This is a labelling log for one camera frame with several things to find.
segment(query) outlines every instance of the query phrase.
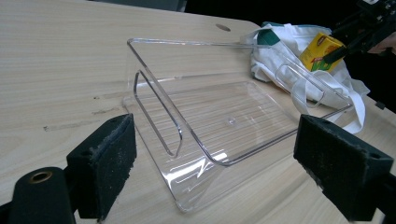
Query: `clear plastic container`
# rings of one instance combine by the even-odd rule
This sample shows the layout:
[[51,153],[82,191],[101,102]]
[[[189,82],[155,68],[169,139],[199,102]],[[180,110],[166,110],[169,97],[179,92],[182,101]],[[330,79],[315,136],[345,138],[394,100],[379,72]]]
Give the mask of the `clear plastic container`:
[[[292,153],[279,144],[297,132],[300,113],[287,90],[250,74],[251,51],[268,47],[152,39],[128,46],[123,105],[181,211],[209,205]],[[295,65],[279,76],[285,66]],[[345,107],[309,108],[326,117],[350,108],[340,101]]]

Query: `human hand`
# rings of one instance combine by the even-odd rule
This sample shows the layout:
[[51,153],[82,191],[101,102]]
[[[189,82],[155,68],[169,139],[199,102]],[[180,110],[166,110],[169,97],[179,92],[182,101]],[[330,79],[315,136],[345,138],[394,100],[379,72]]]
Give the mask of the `human hand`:
[[391,49],[392,53],[396,54],[396,32],[393,32],[390,36],[379,42],[367,52],[379,54],[387,49]]

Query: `white plastic bag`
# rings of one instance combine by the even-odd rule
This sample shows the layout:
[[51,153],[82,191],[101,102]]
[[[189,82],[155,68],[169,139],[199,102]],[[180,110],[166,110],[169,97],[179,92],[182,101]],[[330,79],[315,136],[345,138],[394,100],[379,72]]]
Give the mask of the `white plastic bag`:
[[[242,36],[241,43],[271,46],[253,50],[252,74],[261,81],[272,81],[289,91],[294,105],[301,113],[309,114],[307,100],[339,109],[342,102],[336,96],[342,95],[348,99],[353,105],[349,113],[354,113],[354,119],[343,128],[350,133],[358,133],[364,123],[365,106],[362,97],[370,92],[367,87],[361,81],[351,78],[343,60],[329,73],[320,70],[310,72],[298,59],[318,32],[329,35],[331,30],[316,25],[265,22],[262,28]],[[330,120],[335,121],[340,116],[341,114]]]

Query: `yellow box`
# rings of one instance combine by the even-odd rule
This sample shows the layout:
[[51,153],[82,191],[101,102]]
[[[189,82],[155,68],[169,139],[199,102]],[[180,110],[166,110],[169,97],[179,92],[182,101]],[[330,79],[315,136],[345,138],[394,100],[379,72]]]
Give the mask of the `yellow box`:
[[341,41],[319,32],[311,43],[309,43],[303,53],[301,53],[299,59],[311,72],[316,70],[330,72],[342,60],[342,58],[334,63],[325,63],[323,61],[323,57],[342,46],[344,46],[344,44]]

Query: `wooden table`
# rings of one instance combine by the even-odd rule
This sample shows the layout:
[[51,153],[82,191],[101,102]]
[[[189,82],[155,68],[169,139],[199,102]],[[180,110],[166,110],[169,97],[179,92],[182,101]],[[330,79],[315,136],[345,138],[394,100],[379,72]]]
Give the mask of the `wooden table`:
[[[0,204],[11,200],[21,176],[64,168],[71,150],[125,113],[128,38],[237,42],[255,28],[248,21],[89,1],[1,1]],[[357,136],[395,158],[396,115],[364,101],[366,121]],[[347,223],[291,153],[207,208],[182,214],[136,137],[134,168],[105,223]],[[292,148],[294,140],[284,144]],[[377,211],[373,223],[381,218]]]

